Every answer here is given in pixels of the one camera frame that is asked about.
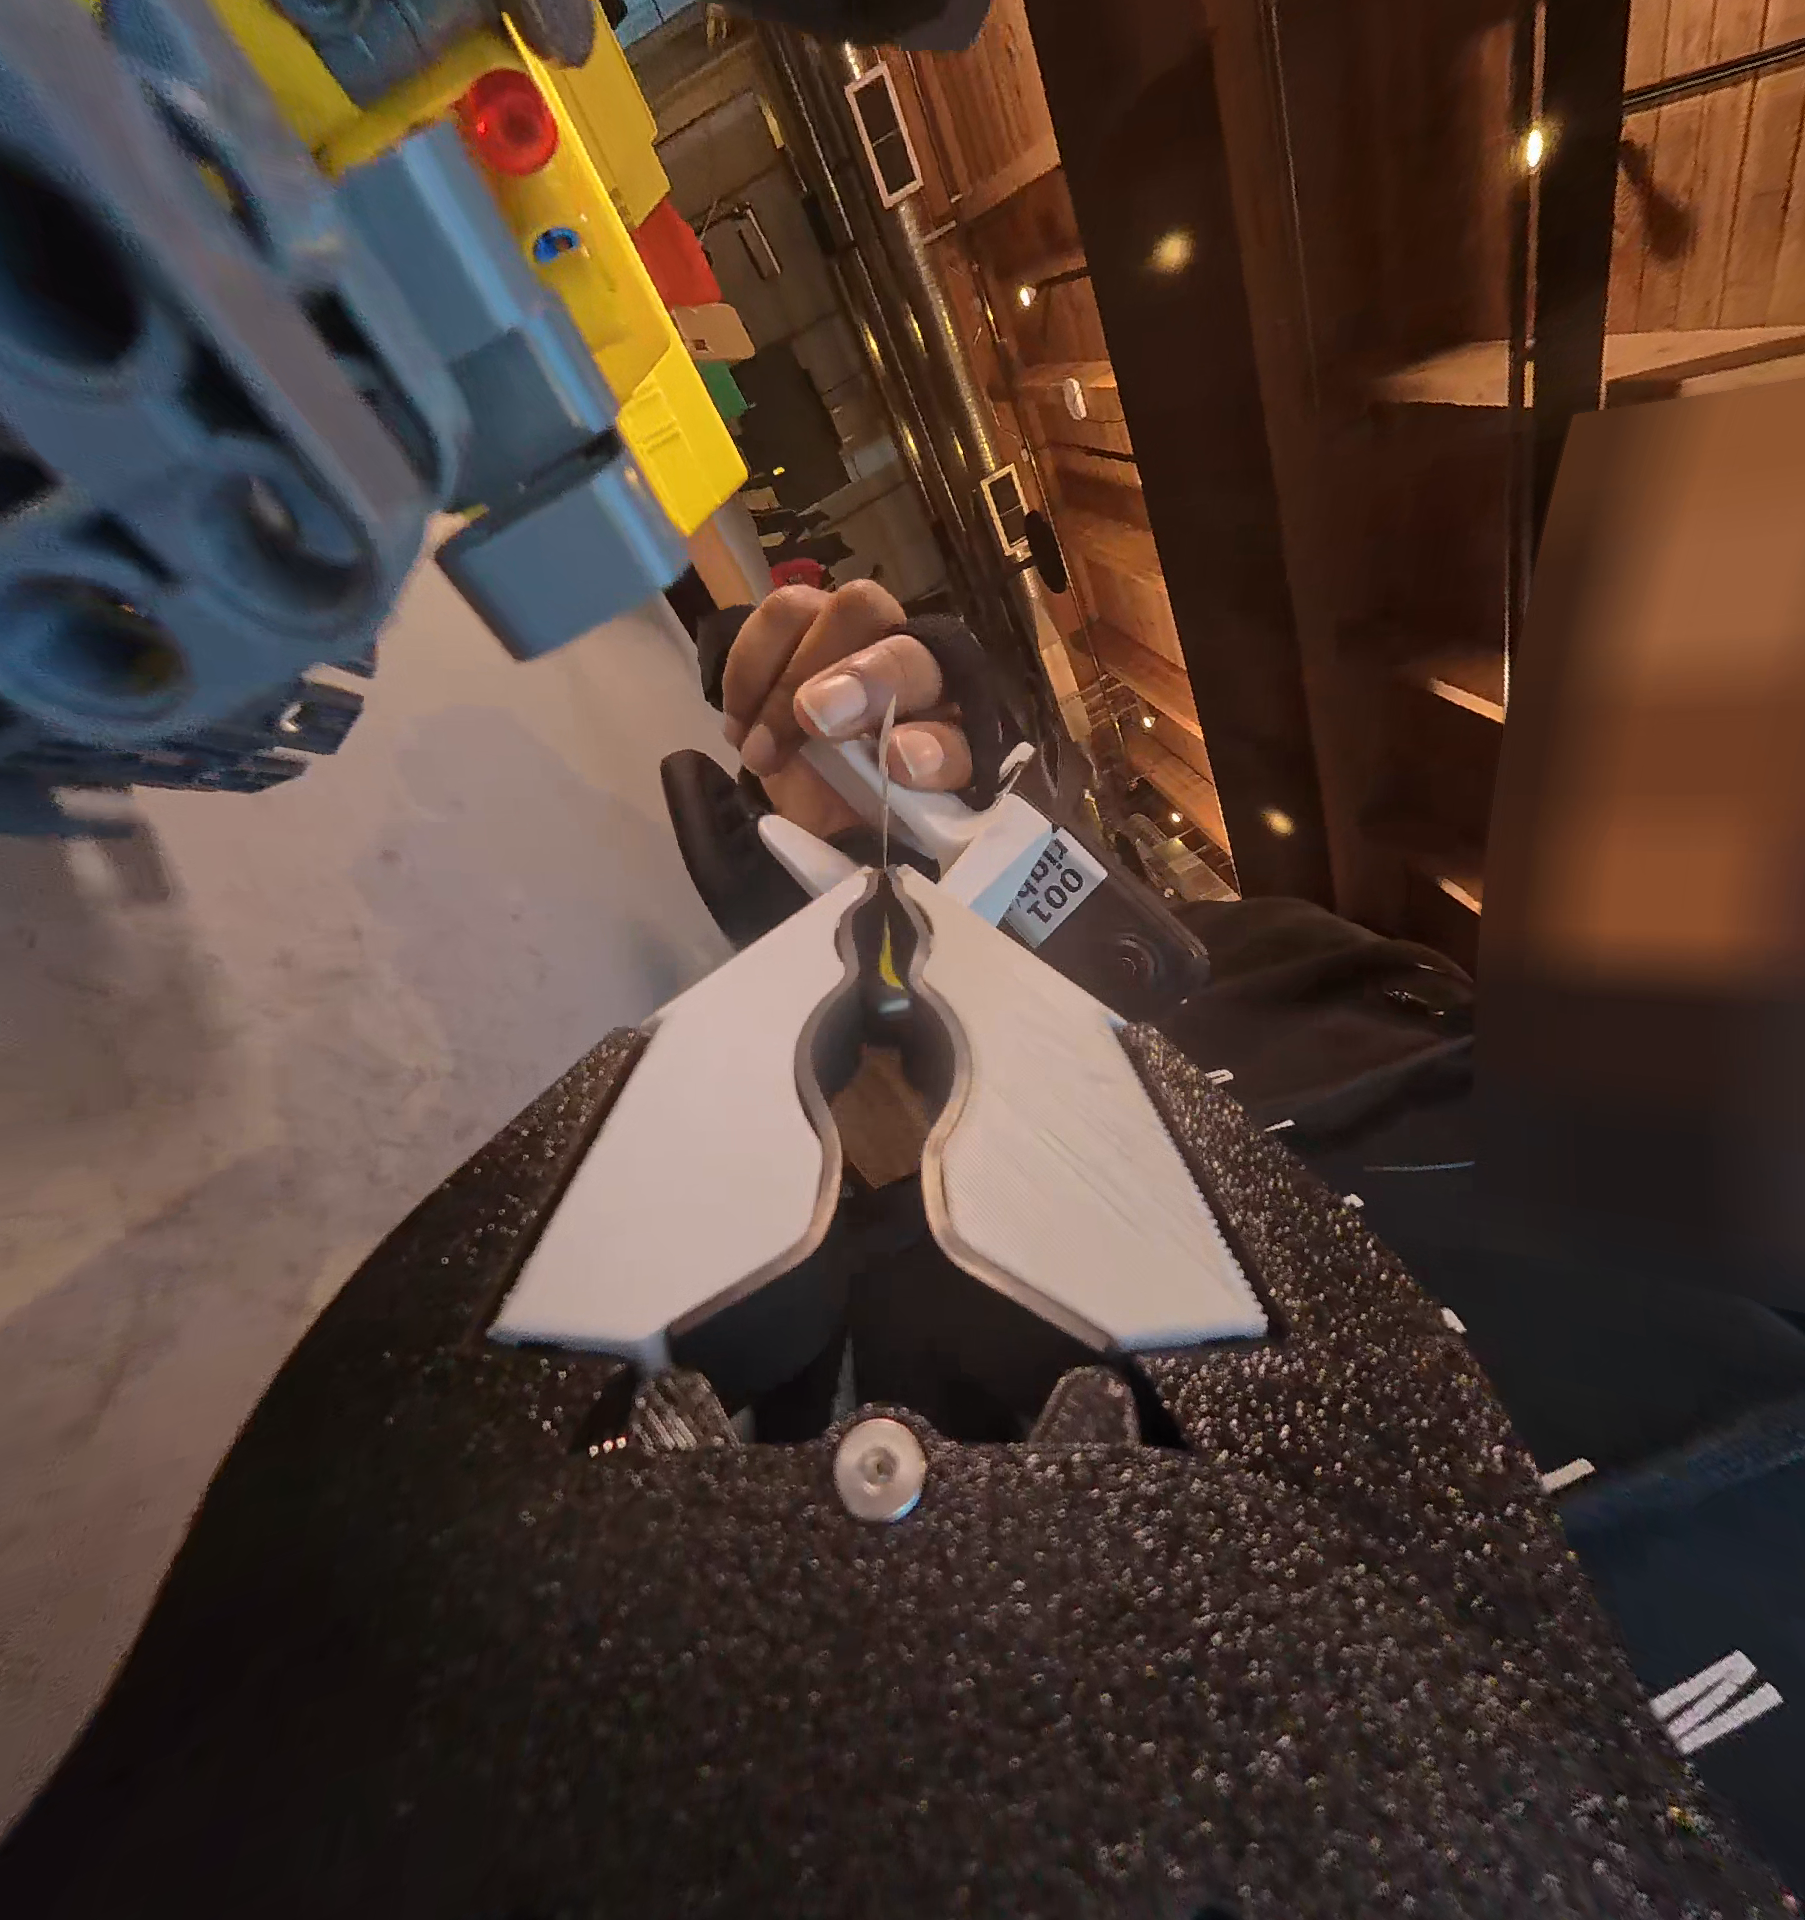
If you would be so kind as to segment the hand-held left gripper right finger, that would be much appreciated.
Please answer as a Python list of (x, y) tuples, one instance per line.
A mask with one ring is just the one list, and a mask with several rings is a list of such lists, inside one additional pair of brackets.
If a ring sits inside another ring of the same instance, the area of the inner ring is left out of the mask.
[(940, 885), (896, 871), (892, 891), (940, 1256), (1093, 1356), (1262, 1340), (1267, 1306), (1124, 1043), (1125, 1022)]

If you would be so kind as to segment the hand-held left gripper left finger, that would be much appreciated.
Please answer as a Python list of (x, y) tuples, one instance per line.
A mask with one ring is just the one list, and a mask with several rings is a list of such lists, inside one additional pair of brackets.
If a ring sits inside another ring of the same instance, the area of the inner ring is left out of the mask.
[(876, 871), (848, 871), (638, 1028), (492, 1340), (674, 1367), (820, 1248), (845, 1149), (815, 1043), (861, 1011), (853, 922), (876, 900)]

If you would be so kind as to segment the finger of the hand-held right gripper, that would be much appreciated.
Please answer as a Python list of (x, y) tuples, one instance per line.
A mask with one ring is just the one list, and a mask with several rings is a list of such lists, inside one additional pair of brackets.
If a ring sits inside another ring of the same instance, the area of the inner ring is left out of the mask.
[(804, 896), (828, 896), (848, 878), (861, 878), (861, 860), (782, 813), (763, 815), (763, 848)]
[(1046, 850), (1046, 807), (1010, 790), (980, 813), (951, 874), (1027, 874), (1039, 850)]

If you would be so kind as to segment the yellow grey sticker sheet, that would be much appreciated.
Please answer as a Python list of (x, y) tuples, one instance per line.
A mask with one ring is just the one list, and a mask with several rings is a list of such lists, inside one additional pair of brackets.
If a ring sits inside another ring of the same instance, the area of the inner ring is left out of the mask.
[(876, 805), (876, 836), (879, 836), (879, 934), (876, 951), (865, 966), (865, 1015), (866, 1031), (876, 1043), (904, 1043), (908, 1026), (913, 1015), (913, 993), (908, 980), (908, 957), (896, 953), (896, 925), (897, 925), (897, 896), (892, 885), (892, 733), (896, 733), (897, 703), (882, 708), (879, 731), (861, 741), (866, 754), (866, 793)]

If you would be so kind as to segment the yellow grey brick robot model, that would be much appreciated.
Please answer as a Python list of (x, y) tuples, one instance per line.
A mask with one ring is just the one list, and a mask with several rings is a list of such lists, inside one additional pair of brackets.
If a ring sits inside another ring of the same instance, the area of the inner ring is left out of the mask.
[(747, 462), (603, 2), (0, 2), (0, 781), (335, 754), (434, 517), (536, 658)]

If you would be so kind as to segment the grey desk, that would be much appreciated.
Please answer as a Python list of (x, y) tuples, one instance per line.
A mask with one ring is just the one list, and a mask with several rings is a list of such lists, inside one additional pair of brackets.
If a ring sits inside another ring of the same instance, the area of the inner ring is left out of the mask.
[(515, 662), (424, 561), (284, 790), (0, 779), (0, 1839), (311, 1319), (731, 953), (674, 751), (735, 760), (663, 598)]

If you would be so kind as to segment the person's right hand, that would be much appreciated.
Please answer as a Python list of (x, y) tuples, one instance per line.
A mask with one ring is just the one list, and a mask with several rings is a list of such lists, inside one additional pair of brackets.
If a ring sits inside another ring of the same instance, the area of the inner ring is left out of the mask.
[(896, 716), (892, 781), (923, 793), (972, 781), (963, 703), (935, 652), (904, 629), (904, 606), (876, 581), (773, 590), (726, 652), (719, 710), (773, 813), (820, 836), (861, 815), (804, 756), (810, 741), (876, 738)]

